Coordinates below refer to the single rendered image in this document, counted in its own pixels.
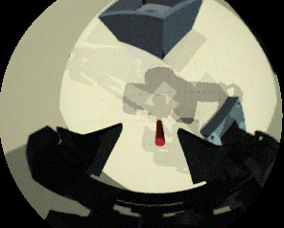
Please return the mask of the red peg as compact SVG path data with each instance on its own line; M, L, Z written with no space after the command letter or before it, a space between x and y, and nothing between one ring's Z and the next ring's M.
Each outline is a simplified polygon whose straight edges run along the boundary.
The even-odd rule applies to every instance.
M163 147L166 144L165 140L165 130L163 130L162 121L156 121L156 130L155 130L155 143L158 147Z

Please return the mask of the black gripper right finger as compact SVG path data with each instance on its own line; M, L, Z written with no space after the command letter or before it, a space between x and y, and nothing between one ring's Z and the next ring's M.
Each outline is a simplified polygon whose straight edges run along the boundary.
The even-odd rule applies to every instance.
M197 135L190 133L189 130L180 128L177 130L182 151L189 167L192 184L205 182L205 177L221 165L230 153L234 153L242 147L244 142L228 143L216 145Z

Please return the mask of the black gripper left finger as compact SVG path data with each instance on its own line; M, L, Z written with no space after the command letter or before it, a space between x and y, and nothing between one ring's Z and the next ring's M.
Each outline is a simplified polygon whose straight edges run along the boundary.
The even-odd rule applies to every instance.
M92 169L92 174L100 177L110 153L117 144L117 139L122 134L122 124L109 125L97 132L88 134L73 133L72 130L56 127L59 138L73 148L83 159L86 165Z

